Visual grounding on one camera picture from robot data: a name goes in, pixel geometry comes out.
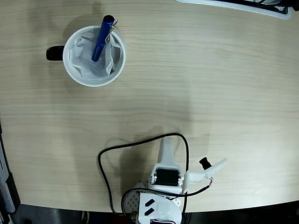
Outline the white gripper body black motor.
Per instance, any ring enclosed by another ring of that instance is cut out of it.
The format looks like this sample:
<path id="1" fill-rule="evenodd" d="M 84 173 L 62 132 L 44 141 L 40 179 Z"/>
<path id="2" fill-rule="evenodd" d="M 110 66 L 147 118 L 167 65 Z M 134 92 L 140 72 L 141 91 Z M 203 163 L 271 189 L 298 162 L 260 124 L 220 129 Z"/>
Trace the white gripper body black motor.
<path id="1" fill-rule="evenodd" d="M 181 194 L 184 172 L 179 165 L 156 164 L 150 174 L 148 188 L 166 193 Z"/>

